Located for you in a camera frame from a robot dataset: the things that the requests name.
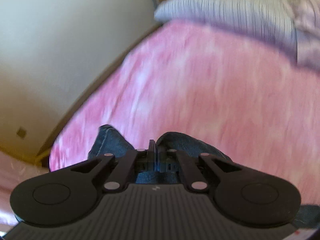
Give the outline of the pink floral blanket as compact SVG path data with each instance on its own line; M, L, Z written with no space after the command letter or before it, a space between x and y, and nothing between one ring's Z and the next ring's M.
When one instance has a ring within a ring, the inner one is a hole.
M166 132L202 140L234 162L284 178L319 203L319 72L275 47L172 21L132 50L52 146L52 171L86 160L100 126L135 148Z

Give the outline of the pink plastic bag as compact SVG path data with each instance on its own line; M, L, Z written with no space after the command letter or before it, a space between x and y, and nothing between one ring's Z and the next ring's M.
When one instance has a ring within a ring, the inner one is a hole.
M3 152L1 152L0 165L1 232L8 232L17 224L17 219L10 207L10 194L13 189L19 183L48 173L49 170L19 161Z

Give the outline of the striped grey bedsheet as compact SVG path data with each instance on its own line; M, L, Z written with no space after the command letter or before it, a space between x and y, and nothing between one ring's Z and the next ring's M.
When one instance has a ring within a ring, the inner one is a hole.
M188 20L255 38L297 60L297 32L288 0L164 0L158 22Z

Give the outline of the folded lilac quilt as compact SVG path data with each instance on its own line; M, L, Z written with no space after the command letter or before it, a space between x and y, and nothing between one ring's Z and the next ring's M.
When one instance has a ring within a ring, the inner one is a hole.
M292 0L297 62L319 70L319 0Z

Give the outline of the wall socket plate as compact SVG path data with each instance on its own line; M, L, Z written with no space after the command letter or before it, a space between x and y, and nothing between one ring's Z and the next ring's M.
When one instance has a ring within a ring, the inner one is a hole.
M25 136L27 135L27 131L23 128L23 127L20 127L17 132L16 132L16 135L21 138L21 139L24 139Z

